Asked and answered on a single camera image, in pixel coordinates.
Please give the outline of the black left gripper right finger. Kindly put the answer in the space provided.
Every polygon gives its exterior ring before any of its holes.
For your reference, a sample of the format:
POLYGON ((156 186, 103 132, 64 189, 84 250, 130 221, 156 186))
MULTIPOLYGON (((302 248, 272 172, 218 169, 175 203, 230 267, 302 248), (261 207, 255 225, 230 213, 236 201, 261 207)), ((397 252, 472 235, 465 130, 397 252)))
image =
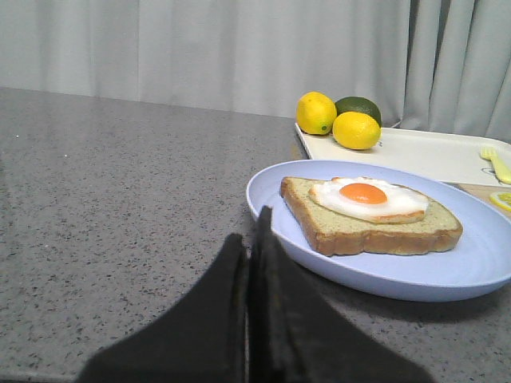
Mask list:
POLYGON ((271 230, 256 223, 248 285, 252 382, 431 382, 421 366, 363 333, 304 278, 271 230))

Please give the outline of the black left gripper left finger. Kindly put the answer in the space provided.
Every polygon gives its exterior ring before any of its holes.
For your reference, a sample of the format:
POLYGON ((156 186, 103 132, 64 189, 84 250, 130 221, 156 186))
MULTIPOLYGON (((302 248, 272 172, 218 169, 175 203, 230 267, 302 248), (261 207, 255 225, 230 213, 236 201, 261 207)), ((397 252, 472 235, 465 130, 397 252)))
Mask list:
POLYGON ((248 257, 229 235, 194 287, 135 334, 93 356, 79 382, 242 382, 248 257))

